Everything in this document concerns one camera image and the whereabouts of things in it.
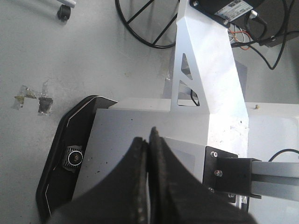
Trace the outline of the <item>grey robot base platform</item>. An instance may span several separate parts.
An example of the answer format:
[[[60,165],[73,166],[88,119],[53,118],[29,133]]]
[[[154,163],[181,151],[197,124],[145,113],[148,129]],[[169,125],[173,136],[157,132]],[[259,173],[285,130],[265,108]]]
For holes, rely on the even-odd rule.
[[[254,165],[258,179],[249,211],[260,224],[299,221],[299,107],[294,104],[246,103],[245,115],[232,119],[210,115],[182,100],[171,108],[168,99],[129,98],[108,108],[96,108],[74,197],[79,197],[116,166],[134,137],[148,139],[152,127],[199,180],[203,178],[205,147],[262,161]]]

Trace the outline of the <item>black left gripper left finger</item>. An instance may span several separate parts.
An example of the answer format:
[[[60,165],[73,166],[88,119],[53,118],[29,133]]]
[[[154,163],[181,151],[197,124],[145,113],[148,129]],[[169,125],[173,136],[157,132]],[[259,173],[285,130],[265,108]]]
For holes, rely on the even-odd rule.
[[[146,224],[147,148],[135,137],[120,162],[96,186],[57,209],[49,224]]]

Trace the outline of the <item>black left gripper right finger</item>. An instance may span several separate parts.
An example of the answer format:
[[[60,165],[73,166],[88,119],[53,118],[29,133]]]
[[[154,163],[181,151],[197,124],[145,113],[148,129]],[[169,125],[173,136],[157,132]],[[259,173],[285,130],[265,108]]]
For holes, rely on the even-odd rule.
[[[152,224],[255,224],[252,215],[225,202],[194,177],[156,127],[149,135],[149,196]]]

